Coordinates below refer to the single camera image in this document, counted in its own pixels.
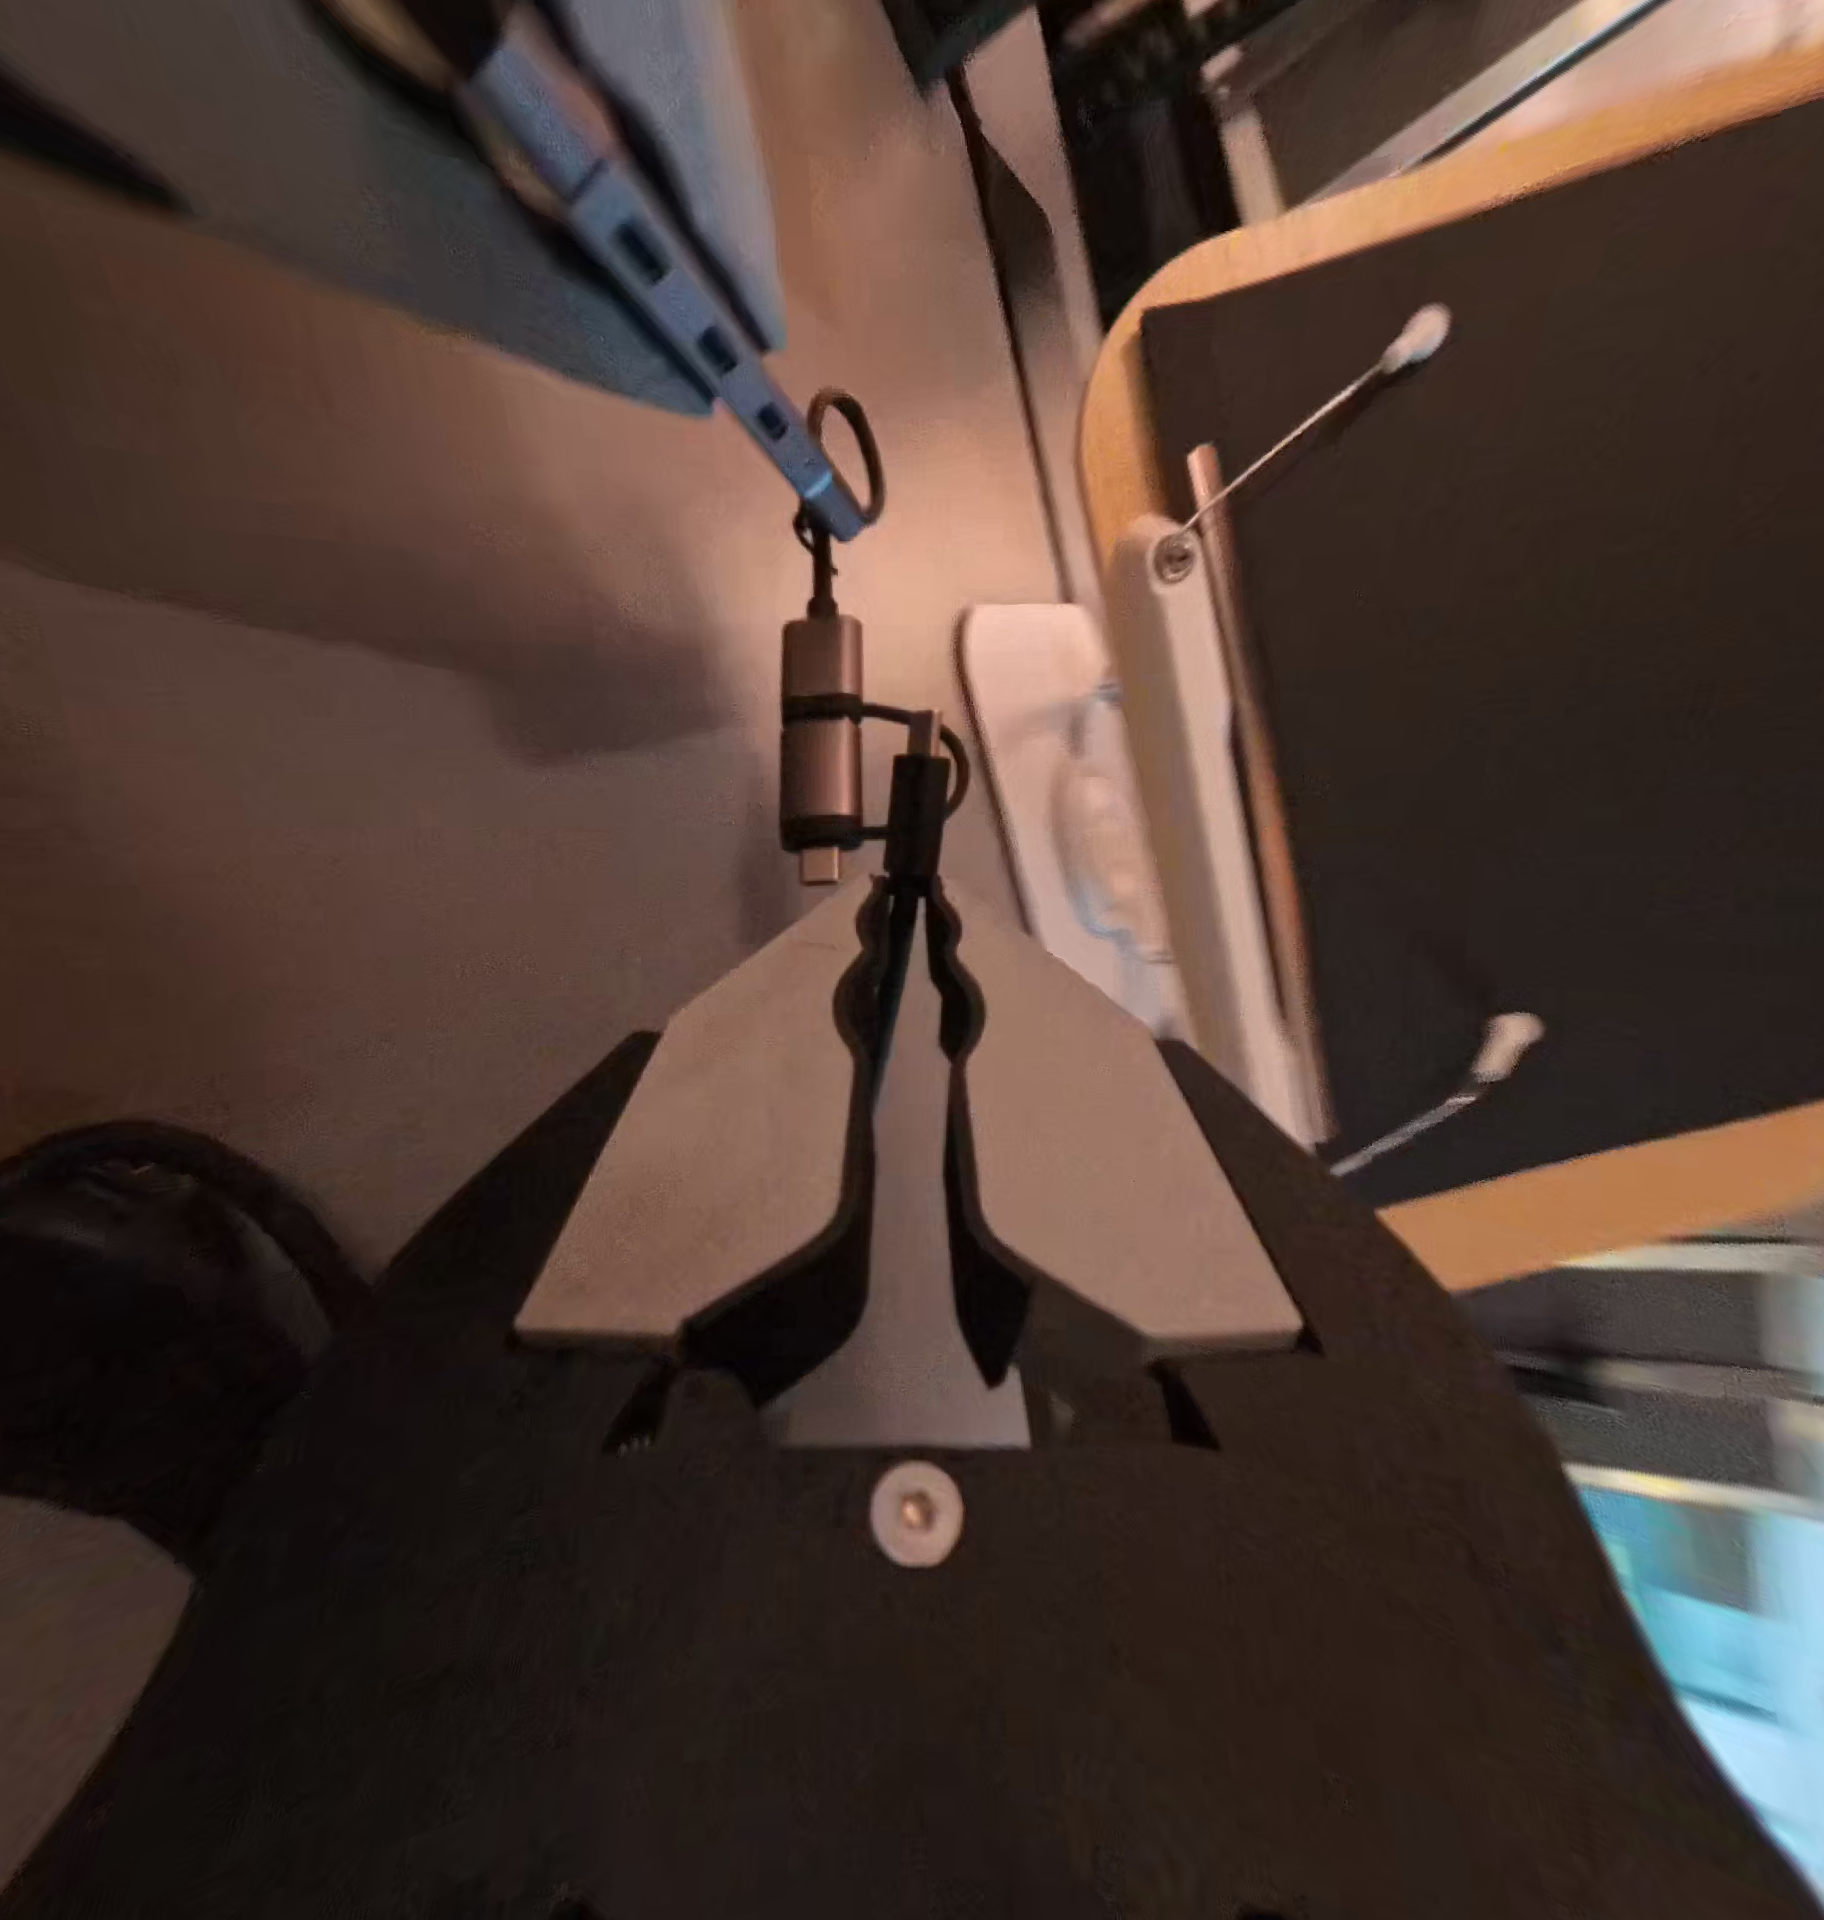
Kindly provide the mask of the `black round object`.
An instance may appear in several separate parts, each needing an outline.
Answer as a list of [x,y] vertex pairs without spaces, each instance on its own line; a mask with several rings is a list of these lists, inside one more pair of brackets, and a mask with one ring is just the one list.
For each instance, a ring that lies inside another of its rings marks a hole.
[[0,1498],[120,1523],[189,1574],[372,1279],[308,1199],[162,1119],[0,1157]]

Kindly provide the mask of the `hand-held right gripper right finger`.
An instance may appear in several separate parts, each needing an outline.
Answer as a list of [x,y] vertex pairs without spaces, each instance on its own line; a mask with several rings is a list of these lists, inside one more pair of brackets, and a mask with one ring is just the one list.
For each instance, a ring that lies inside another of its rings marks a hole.
[[986,1384],[1273,1354],[1306,1330],[1154,1032],[937,882],[953,1298]]

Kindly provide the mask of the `wooden book stand black board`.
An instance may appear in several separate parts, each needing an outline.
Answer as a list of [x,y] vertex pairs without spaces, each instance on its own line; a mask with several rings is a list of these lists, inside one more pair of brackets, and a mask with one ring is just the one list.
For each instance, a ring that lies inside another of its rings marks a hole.
[[1430,301],[1216,515],[1260,1008],[1456,1289],[1824,1197],[1824,43],[1201,238],[1099,348],[1105,561]]

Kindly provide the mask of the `grey usb hub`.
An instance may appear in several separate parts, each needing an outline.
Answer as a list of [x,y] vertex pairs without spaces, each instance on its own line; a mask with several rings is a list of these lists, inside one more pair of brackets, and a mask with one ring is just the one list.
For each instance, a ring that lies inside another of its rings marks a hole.
[[578,249],[619,287],[675,365],[780,470],[830,539],[866,528],[853,483],[767,364],[690,223],[656,187],[612,100],[535,3],[515,3],[462,88],[559,204]]

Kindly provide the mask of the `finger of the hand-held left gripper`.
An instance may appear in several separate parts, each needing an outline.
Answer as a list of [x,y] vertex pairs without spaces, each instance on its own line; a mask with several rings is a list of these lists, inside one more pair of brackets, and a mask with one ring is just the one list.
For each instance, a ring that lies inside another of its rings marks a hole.
[[562,33],[683,208],[765,354],[786,346],[775,206],[732,1],[562,1]]
[[462,101],[510,3],[200,1],[213,227],[547,372],[668,413],[701,383],[564,229],[512,140]]

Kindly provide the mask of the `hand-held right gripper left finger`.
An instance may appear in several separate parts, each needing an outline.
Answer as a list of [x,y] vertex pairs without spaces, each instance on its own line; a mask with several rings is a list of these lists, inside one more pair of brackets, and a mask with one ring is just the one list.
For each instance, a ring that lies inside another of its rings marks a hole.
[[515,1318],[542,1350],[732,1377],[767,1407],[869,1301],[893,900],[828,893],[690,1000]]

